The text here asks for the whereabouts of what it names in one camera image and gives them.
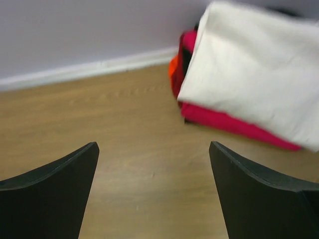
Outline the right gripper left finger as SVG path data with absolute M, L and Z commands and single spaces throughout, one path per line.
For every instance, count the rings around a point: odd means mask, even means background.
M 99 157 L 91 142 L 0 182 L 2 239 L 77 239 Z

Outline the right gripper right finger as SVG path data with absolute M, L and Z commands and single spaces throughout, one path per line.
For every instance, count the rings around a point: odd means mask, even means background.
M 318 183 L 249 160 L 219 142 L 211 168 L 230 239 L 317 239 Z

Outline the white t shirt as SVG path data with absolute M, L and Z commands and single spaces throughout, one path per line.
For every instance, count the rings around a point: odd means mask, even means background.
M 238 2 L 211 2 L 178 99 L 318 151 L 318 21 Z

